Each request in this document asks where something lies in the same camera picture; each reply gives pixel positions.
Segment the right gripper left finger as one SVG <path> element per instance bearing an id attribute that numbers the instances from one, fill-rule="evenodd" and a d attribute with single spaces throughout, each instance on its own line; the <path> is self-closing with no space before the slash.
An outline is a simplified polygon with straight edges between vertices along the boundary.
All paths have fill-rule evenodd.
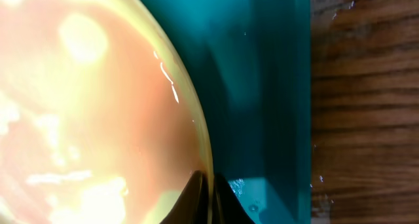
<path id="1" fill-rule="evenodd" d="M 161 224 L 207 224 L 209 188 L 205 173 L 195 171 Z"/>

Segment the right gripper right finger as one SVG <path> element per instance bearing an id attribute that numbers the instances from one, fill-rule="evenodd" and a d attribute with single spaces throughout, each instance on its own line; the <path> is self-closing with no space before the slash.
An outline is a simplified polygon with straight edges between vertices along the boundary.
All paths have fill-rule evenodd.
<path id="1" fill-rule="evenodd" d="M 213 183 L 213 224 L 255 224 L 246 214 L 228 181 L 221 175 Z"/>

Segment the yellow-green plate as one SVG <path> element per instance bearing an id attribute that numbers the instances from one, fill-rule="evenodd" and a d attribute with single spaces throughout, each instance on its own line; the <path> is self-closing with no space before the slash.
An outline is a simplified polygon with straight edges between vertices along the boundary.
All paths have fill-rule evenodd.
<path id="1" fill-rule="evenodd" d="M 1 0 L 2 223 L 160 223 L 195 171 L 204 114 L 140 0 Z"/>

